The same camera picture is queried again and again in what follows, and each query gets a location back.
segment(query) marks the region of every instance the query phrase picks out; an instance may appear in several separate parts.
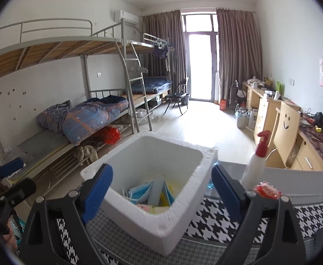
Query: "black folding chair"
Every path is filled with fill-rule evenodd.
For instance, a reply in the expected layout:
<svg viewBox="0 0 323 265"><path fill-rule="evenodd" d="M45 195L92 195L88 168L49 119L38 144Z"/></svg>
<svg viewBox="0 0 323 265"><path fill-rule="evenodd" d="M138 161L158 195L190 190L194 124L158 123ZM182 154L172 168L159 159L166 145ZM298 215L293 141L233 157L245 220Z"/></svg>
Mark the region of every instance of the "black folding chair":
<svg viewBox="0 0 323 265"><path fill-rule="evenodd" d="M182 113L182 111L181 111L179 100L184 99L184 100L185 100L186 107L187 107L187 109L188 109L187 101L186 101L186 99L185 99L185 97L186 97L186 95L187 95L187 94L186 94L186 86L187 86L187 82L188 82L188 77L187 77L187 78L185 78L185 79L183 79L183 80L182 80L182 81L177 85L177 88L176 88L175 93L171 93L171 94L168 94L168 95L166 95L166 96L165 96L165 99L166 99L166 100L170 100L170 101L169 101L169 104L167 105L167 108L166 108L166 110L165 110L164 114L166 113L166 111L167 111L167 109L169 108L169 105L170 105L170 103L173 101L173 99L175 99L175 103L174 103L174 105L173 105L173 108L174 108L174 106L175 106L175 105L176 105L176 103L177 103L177 105L179 106L179 110L180 110L181 115L183 115L184 113Z"/></svg>

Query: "green object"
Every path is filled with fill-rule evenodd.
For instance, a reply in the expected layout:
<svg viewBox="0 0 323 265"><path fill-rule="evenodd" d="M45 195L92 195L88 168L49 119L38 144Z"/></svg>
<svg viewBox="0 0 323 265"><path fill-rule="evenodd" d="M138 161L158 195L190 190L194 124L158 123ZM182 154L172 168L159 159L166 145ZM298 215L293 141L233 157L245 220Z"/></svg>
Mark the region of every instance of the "green object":
<svg viewBox="0 0 323 265"><path fill-rule="evenodd" d="M281 95L283 95L283 86L281 82L277 82L277 89L276 89Z"/></svg>

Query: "door frame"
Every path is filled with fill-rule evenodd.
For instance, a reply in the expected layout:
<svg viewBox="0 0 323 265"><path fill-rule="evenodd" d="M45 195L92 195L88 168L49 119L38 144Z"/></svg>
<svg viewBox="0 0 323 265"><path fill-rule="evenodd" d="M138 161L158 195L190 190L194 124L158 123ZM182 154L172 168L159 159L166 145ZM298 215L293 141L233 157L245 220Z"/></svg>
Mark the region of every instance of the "door frame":
<svg viewBox="0 0 323 265"><path fill-rule="evenodd" d="M214 25L213 25L213 18L212 15L216 13L185 13L183 16L189 16L189 15L209 15L210 16L210 22L212 23L212 31L211 32L187 32L186 31L186 17L183 19L185 23L185 52L186 52L186 75L189 77L189 83L187 84L187 92L190 93L190 100L192 101L203 101L203 102L214 102L215 101L215 92L216 92L216 72L217 72L217 35L218 32L213 31ZM202 100L197 98L191 98L191 83L192 83L192 77L191 77L191 62L190 62L190 35L197 34L197 35L209 35L210 36L210 52L212 53L212 92L211 92L211 99L210 100Z"/></svg>

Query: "brown curtain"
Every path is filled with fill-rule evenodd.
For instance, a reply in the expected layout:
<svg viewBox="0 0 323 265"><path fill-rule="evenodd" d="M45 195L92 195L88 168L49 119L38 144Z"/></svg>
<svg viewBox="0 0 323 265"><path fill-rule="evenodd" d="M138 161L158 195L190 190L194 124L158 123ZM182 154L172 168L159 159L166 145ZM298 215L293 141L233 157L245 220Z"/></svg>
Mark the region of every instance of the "brown curtain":
<svg viewBox="0 0 323 265"><path fill-rule="evenodd" d="M219 100L229 101L230 86L253 75L262 79L260 34L252 12L217 9L219 24Z"/></svg>
<svg viewBox="0 0 323 265"><path fill-rule="evenodd" d="M173 91L179 82L186 77L185 39L182 31L182 19L180 10L144 16L142 19L143 32L168 40L175 48L171 54L173 72ZM148 76L160 77L170 76L166 72L165 59L158 58L155 54L145 54L143 57L144 66L148 68Z"/></svg>

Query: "red pump nozzle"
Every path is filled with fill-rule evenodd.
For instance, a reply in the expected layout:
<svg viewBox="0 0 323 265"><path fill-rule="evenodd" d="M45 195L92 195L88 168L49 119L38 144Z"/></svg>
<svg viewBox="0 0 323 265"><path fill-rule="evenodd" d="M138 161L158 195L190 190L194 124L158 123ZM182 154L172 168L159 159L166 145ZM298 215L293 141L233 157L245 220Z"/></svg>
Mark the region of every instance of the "red pump nozzle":
<svg viewBox="0 0 323 265"><path fill-rule="evenodd" d="M257 136L261 137L261 140L256 149L256 155L258 157L265 157L267 155L267 149L268 149L267 141L268 141L268 138L270 137L270 131L269 130L261 131Z"/></svg>

